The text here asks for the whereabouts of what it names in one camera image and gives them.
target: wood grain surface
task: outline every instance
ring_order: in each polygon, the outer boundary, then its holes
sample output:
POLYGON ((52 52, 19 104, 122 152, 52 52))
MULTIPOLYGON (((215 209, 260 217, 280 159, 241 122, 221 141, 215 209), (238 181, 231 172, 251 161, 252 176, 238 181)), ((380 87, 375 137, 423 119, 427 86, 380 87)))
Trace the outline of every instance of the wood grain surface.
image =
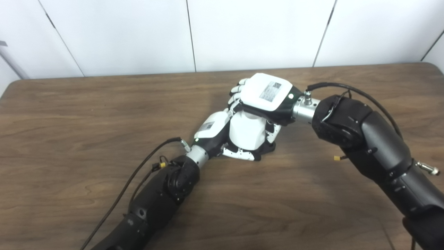
MULTIPOLYGON (((415 158, 444 162, 444 76, 426 63, 17 81, 0 99, 0 249, 80 248, 143 158, 167 138, 191 141, 255 72, 301 90, 320 81, 361 88, 391 112, 415 158)), ((333 161, 338 147, 304 124, 276 142, 260 162, 207 162, 147 249, 409 249, 401 213, 349 161, 333 161)), ((183 153, 168 145, 148 165, 183 153)), ((122 219, 147 169, 88 249, 122 219)), ((444 191, 443 177, 430 179, 444 191)))

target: cable connector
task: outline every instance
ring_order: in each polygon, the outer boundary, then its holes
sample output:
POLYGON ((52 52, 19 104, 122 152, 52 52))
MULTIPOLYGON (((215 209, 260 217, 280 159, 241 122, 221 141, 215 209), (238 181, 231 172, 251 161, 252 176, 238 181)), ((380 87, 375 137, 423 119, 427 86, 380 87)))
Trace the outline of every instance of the cable connector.
POLYGON ((415 163, 415 166, 419 167, 422 170, 427 171, 428 174, 430 174, 430 175, 438 176, 441 173, 441 171, 439 169, 437 169, 436 167, 432 167, 429 164, 422 163, 422 162, 419 162, 419 161, 417 161, 415 163))
POLYGON ((333 160, 335 160, 335 161, 342 161, 342 160, 344 160, 344 159, 347 159, 348 157, 347 156, 337 156, 337 155, 335 155, 335 156, 333 156, 333 160))
POLYGON ((191 148, 190 148, 190 146, 188 145, 188 143, 185 140, 182 139, 180 141, 180 144, 182 144, 182 147, 185 149, 185 151, 187 153, 191 152, 191 148))

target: robotic hand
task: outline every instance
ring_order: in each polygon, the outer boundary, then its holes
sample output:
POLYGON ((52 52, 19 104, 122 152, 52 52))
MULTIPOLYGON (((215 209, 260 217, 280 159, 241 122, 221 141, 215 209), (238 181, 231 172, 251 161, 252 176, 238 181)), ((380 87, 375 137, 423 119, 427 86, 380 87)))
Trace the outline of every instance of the robotic hand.
POLYGON ((293 122, 293 99, 300 94, 288 81, 262 73, 240 80, 230 92, 226 111, 233 117, 222 154, 260 161, 262 154, 274 151, 281 126, 293 122))
MULTIPOLYGON (((395 121, 375 99, 337 83, 310 85, 302 93, 286 80, 260 73, 242 80, 232 93, 235 94, 229 103, 235 105, 236 114, 245 114, 239 116, 236 125, 246 124, 248 113, 275 125, 285 126, 294 121, 311 124, 320 139, 338 145, 345 153, 336 160, 350 159, 361 174, 379 185, 405 216, 404 227, 424 250, 444 249, 444 194, 420 169, 431 175, 438 175, 439 170, 411 157, 395 121), (366 104, 351 99, 351 95, 344 97, 346 92, 321 101, 311 98, 311 91, 327 86, 346 88, 367 97, 395 129, 366 104)), ((233 128, 233 124, 230 130, 242 130, 233 128)))

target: qr code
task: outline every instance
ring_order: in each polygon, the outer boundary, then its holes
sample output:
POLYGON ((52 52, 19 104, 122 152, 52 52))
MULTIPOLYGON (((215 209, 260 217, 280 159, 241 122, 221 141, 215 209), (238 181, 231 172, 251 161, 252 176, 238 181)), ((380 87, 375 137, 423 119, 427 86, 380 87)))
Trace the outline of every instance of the qr code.
POLYGON ((279 93, 282 84, 278 82, 271 81, 264 91, 261 93, 259 98, 264 99, 269 102, 273 102, 276 95, 279 93))
POLYGON ((200 126, 200 128, 197 132, 209 130, 209 129, 211 129, 213 124, 214 124, 214 121, 206 122, 206 123, 202 124, 202 126, 200 126))

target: panel seam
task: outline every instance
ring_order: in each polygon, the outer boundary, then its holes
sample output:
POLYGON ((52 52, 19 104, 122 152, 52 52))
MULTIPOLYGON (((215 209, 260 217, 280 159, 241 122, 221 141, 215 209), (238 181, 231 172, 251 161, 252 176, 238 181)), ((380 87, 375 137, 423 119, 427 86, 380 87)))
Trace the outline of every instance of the panel seam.
POLYGON ((55 31, 57 32, 57 34, 59 35, 60 39, 62 40, 63 44, 65 45, 65 48, 67 49, 68 53, 71 55, 72 59, 74 60, 75 64, 77 65, 77 67, 80 70, 80 73, 82 73, 82 75, 85 77, 85 74, 83 73, 79 63, 77 63, 77 60, 74 58, 74 56, 71 53, 71 50, 69 50, 68 46, 65 43, 65 40, 63 40, 62 36, 60 35, 60 32, 58 31, 58 29, 56 28, 56 26, 54 25, 54 23, 52 22, 51 18, 49 17, 48 13, 46 12, 45 7, 43 7, 43 4, 40 2, 40 0, 38 0, 40 6, 42 7, 43 11, 46 14, 46 17, 49 19, 49 21, 51 22, 52 26, 54 27, 55 31))
POLYGON ((193 51, 194 72, 197 72, 197 69, 196 69, 196 57, 194 56, 193 33, 191 32, 191 19, 190 19, 190 10, 188 8, 188 0, 186 0, 186 12, 188 14, 188 27, 190 27, 191 50, 193 51))
POLYGON ((327 29, 328 29, 328 27, 330 25, 330 21, 331 21, 332 16, 333 16, 334 8, 336 7, 336 3, 337 3, 337 0, 334 1, 332 11, 330 12, 329 20, 327 21, 327 25, 325 26, 324 34, 322 35, 321 42, 319 43, 319 47, 317 48, 316 56, 314 57, 312 68, 315 66, 316 60, 317 60, 317 56, 319 55, 319 52, 321 51, 322 42, 324 41, 325 34, 327 33, 327 29))

